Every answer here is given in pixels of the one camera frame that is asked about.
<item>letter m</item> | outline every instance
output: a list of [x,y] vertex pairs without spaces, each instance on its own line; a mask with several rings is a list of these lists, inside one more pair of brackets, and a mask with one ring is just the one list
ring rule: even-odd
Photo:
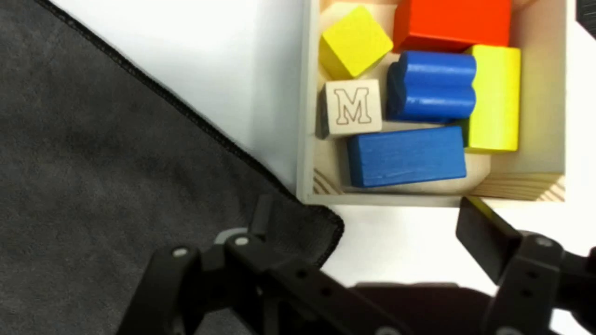
[[359,122],[367,124],[372,122],[368,113],[368,89],[357,87],[353,94],[350,96],[346,89],[333,89],[333,94],[337,98],[337,124],[350,124]]

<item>toy block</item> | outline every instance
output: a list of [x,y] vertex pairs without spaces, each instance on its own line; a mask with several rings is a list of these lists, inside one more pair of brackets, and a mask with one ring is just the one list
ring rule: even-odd
[[389,64],[385,117],[426,122],[467,118],[476,100],[471,87],[475,72],[469,53],[404,51]]
[[510,11],[510,0],[400,0],[393,24],[394,51],[506,46]]
[[465,124],[469,150],[517,150],[521,50],[475,44],[476,105]]
[[359,187],[465,176],[460,126],[359,133],[348,139],[350,182]]
[[378,79],[327,81],[324,96],[329,135],[381,130]]
[[318,59],[333,79],[361,76],[391,51],[393,40],[361,5],[320,37]]

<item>yellow rectangular block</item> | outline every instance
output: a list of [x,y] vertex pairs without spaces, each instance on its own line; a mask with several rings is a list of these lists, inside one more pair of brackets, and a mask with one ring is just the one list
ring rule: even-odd
[[380,61],[393,48],[393,40],[374,16],[357,5],[322,33],[318,46],[326,72],[333,79],[348,79]]
[[476,104],[465,126],[467,150],[517,150],[521,50],[475,44],[469,53],[476,59]]

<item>black fabric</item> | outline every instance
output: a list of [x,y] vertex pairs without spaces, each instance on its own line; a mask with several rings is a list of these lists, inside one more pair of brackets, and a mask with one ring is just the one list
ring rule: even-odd
[[[268,243],[320,265],[333,212],[52,3],[0,0],[0,332],[113,332],[154,249],[204,249],[262,195]],[[245,331],[219,314],[203,332]]]

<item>red block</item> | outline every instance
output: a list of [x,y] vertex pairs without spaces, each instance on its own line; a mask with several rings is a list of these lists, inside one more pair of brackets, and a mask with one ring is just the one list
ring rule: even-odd
[[394,9],[394,51],[506,46],[510,11],[510,0],[400,0]]

